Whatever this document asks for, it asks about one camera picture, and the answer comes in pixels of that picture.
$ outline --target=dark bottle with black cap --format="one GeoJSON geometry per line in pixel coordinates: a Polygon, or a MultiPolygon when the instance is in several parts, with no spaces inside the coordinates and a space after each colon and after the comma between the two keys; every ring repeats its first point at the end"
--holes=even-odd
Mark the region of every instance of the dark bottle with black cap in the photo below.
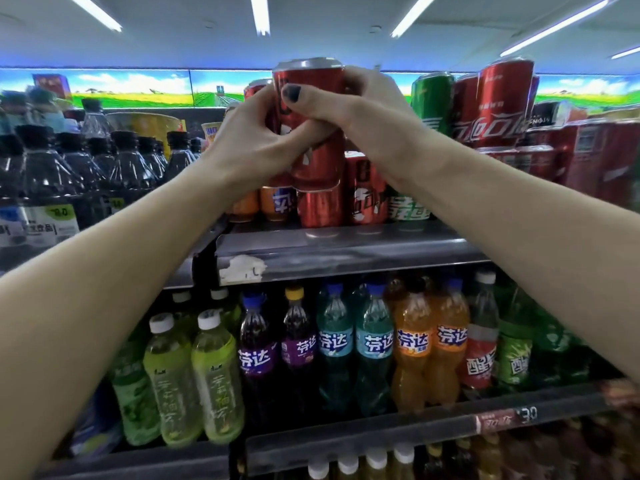
{"type": "Polygon", "coordinates": [[[112,215],[109,180],[85,151],[83,138],[77,133],[63,132],[57,135],[57,140],[62,159],[83,180],[85,197],[91,204],[93,223],[112,215]]]}
{"type": "Polygon", "coordinates": [[[113,128],[109,124],[106,116],[102,112],[102,101],[94,98],[82,99],[84,108],[84,123],[82,125],[82,136],[89,138],[109,138],[113,128]]]}
{"type": "Polygon", "coordinates": [[[169,141],[169,147],[171,147],[171,157],[169,158],[169,165],[164,172],[164,182],[168,182],[178,174],[191,165],[196,158],[189,149],[189,134],[185,131],[169,131],[166,134],[166,138],[169,141]]]}
{"type": "Polygon", "coordinates": [[[24,147],[14,134],[0,136],[0,271],[30,257],[18,204],[18,174],[24,147]]]}
{"type": "Polygon", "coordinates": [[[138,136],[133,131],[114,131],[111,138],[117,154],[109,181],[115,196],[122,197],[128,205],[155,189],[157,179],[138,152],[138,136]]]}
{"type": "Polygon", "coordinates": [[[197,160],[200,158],[200,154],[202,153],[202,140],[200,138],[191,138],[189,141],[189,148],[197,160]]]}
{"type": "Polygon", "coordinates": [[[158,180],[164,176],[164,170],[166,169],[166,158],[164,155],[160,156],[156,152],[156,138],[150,136],[138,137],[138,149],[140,155],[144,161],[151,167],[154,175],[158,180]]]}
{"type": "Polygon", "coordinates": [[[108,179],[116,163],[116,158],[111,152],[111,142],[107,138],[89,138],[86,145],[91,158],[108,179]]]}
{"type": "Polygon", "coordinates": [[[91,225],[82,181],[51,145],[45,126],[15,129],[25,147],[19,174],[19,201],[27,245],[34,253],[91,225]]]}

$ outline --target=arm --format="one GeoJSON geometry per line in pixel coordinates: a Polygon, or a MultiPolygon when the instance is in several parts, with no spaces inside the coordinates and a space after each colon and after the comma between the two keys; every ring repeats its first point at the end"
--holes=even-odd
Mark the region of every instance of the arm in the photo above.
{"type": "Polygon", "coordinates": [[[0,279],[0,478],[30,478],[47,459],[216,218],[325,137],[317,122],[268,131],[274,101],[258,92],[180,176],[0,279]]]}
{"type": "Polygon", "coordinates": [[[393,187],[473,242],[567,328],[640,381],[640,216],[425,128],[386,76],[352,68],[347,77],[361,96],[291,85],[283,96],[295,111],[343,128],[393,187]]]}

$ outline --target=blue soda bottle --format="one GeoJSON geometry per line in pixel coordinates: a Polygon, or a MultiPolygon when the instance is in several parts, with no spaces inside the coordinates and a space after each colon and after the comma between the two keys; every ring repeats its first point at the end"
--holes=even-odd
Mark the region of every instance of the blue soda bottle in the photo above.
{"type": "Polygon", "coordinates": [[[326,286],[328,298],[318,309],[320,396],[323,409],[344,415],[353,396],[349,361],[353,351],[353,315],[347,313],[341,283],[326,286]]]}
{"type": "Polygon", "coordinates": [[[245,379],[249,423],[257,433],[273,431],[278,419],[275,365],[277,344],[260,313],[262,295],[243,296],[245,309],[240,325],[238,357],[245,379]]]}
{"type": "Polygon", "coordinates": [[[318,386],[314,370],[316,328],[302,306],[302,287],[287,287],[285,296],[289,309],[284,315],[284,336],[280,346],[282,359],[289,369],[288,387],[292,400],[292,426],[308,422],[318,403],[318,386]]]}
{"type": "Polygon", "coordinates": [[[368,283],[367,290],[371,298],[356,322],[359,359],[356,398],[363,416],[373,416],[387,410],[390,393],[387,375],[394,345],[394,322],[382,300],[385,285],[368,283]]]}

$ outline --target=green soda bottle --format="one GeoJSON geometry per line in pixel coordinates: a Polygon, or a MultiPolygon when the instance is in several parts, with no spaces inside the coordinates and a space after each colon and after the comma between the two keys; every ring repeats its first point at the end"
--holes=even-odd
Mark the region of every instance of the green soda bottle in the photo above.
{"type": "Polygon", "coordinates": [[[533,300],[516,288],[507,315],[499,321],[496,377],[502,389],[522,388],[529,378],[533,347],[533,300]]]}
{"type": "Polygon", "coordinates": [[[542,306],[534,310],[536,331],[531,353],[531,382],[536,388],[560,385],[560,361],[569,349],[571,334],[542,306]]]}
{"type": "Polygon", "coordinates": [[[191,343],[173,329],[170,313],[151,317],[149,327],[154,336],[147,345],[143,363],[156,395],[162,437],[171,447],[187,446],[202,432],[191,343]]]}
{"type": "Polygon", "coordinates": [[[220,322],[220,310],[207,310],[198,316],[200,333],[193,343],[191,362],[200,393],[204,431],[213,443],[228,444],[244,427],[244,403],[236,339],[220,322]]]}
{"type": "Polygon", "coordinates": [[[228,288],[211,290],[211,299],[213,300],[212,308],[220,310],[222,326],[238,341],[240,338],[240,315],[242,314],[240,304],[229,296],[228,288]]]}
{"type": "Polygon", "coordinates": [[[142,446],[160,436],[160,415],[142,360],[146,336],[138,326],[118,352],[108,373],[118,398],[127,443],[142,446]]]}

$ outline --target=bottle with red label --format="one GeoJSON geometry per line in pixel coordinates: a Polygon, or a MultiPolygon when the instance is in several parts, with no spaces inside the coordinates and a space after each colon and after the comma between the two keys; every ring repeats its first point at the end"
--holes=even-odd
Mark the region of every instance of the bottle with red label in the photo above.
{"type": "Polygon", "coordinates": [[[238,356],[246,385],[248,422],[257,433],[272,432],[278,418],[276,391],[277,343],[260,308],[261,294],[243,296],[238,356]]]}
{"type": "Polygon", "coordinates": [[[465,395],[478,399],[491,386],[491,373],[498,341],[498,305],[493,296],[495,273],[478,271],[478,293],[470,301],[467,350],[458,366],[458,378],[465,395]]]}
{"type": "Polygon", "coordinates": [[[460,395],[456,369],[465,356],[469,308],[462,279],[449,278],[444,293],[429,297],[435,315],[433,351],[424,369],[427,403],[453,404],[460,395]]]}
{"type": "Polygon", "coordinates": [[[427,365],[433,340],[433,311],[424,296],[424,281],[413,278],[406,283],[408,297],[394,309],[396,372],[391,396],[398,411],[424,409],[427,384],[422,371],[427,365]]]}
{"type": "Polygon", "coordinates": [[[289,309],[284,315],[284,336],[280,343],[282,359],[289,369],[290,419],[302,426],[319,403],[318,382],[314,368],[316,327],[302,306],[305,291],[300,286],[287,287],[289,309]]]}

